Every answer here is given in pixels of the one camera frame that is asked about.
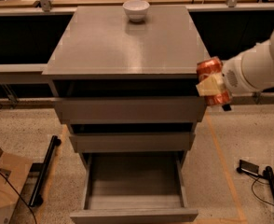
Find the red object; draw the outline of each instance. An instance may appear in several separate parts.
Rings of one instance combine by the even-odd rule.
[[[218,57],[212,57],[209,60],[198,63],[196,72],[199,77],[199,81],[202,81],[211,74],[221,73],[222,66],[222,62]],[[205,96],[205,102],[206,105],[226,105],[231,102],[231,97],[229,91],[225,90],[220,94]]]

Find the floor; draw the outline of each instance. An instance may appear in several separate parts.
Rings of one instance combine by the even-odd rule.
[[[43,188],[44,202],[34,208],[38,223],[67,224],[82,202],[85,170],[74,153],[66,126],[61,125],[49,101],[21,101],[15,109],[0,110],[0,147],[33,161],[42,161],[52,135],[56,148]],[[235,99],[232,111],[208,107],[196,129],[196,139],[183,165],[183,178],[191,207],[199,210],[197,224],[274,224],[274,207],[257,200],[253,180],[236,172],[239,160],[274,169],[274,98]],[[28,202],[36,177],[29,176],[22,191]],[[271,203],[269,185],[256,183],[255,193]],[[22,202],[10,224],[34,223]]]

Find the bowl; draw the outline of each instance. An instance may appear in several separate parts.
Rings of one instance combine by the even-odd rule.
[[[149,3],[143,0],[130,0],[125,2],[123,7],[131,21],[143,21],[146,17]]]

